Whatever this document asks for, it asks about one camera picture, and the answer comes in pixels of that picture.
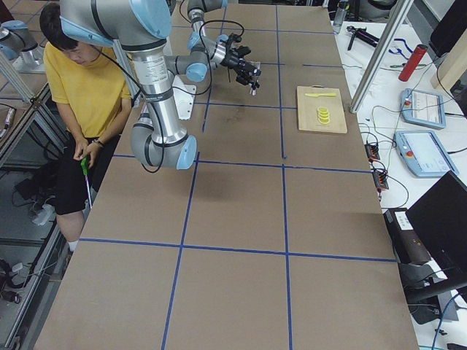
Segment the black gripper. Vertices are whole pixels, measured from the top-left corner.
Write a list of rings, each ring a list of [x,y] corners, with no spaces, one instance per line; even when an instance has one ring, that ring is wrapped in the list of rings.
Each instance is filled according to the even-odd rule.
[[[258,89],[260,87],[258,77],[261,75],[260,62],[248,62],[244,59],[251,53],[249,47],[234,46],[242,41],[242,36],[231,33],[226,40],[220,41],[225,44],[225,56],[221,65],[236,72],[238,83],[249,86],[251,90]]]

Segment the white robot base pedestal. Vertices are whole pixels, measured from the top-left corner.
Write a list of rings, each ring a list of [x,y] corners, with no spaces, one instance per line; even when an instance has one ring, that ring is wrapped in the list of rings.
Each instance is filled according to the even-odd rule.
[[[174,97],[178,118],[180,120],[189,120],[193,111],[196,86],[186,85],[179,75],[174,75],[172,72],[169,72],[167,82],[170,82],[173,88],[172,96]],[[162,120],[175,115],[166,102],[168,93],[168,91],[160,93],[161,97],[158,102],[160,111],[158,114]]]

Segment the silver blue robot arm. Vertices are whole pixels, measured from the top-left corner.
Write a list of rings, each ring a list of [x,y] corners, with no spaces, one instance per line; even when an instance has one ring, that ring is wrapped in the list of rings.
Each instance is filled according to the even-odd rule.
[[[171,33],[166,1],[62,1],[60,8],[65,35],[97,46],[119,40],[131,62],[149,113],[132,128],[134,156],[146,166],[190,168],[197,141],[180,124],[163,54]]]
[[[213,69],[224,66],[233,70],[236,81],[249,87],[250,94],[255,95],[260,87],[260,64],[246,59],[251,49],[240,44],[243,33],[222,34],[210,39],[205,32],[205,27],[214,22],[205,20],[205,14],[227,6],[227,1],[189,1],[187,20],[192,33],[187,47],[190,54],[166,56],[166,64],[172,74],[185,75],[193,82],[202,82]]]

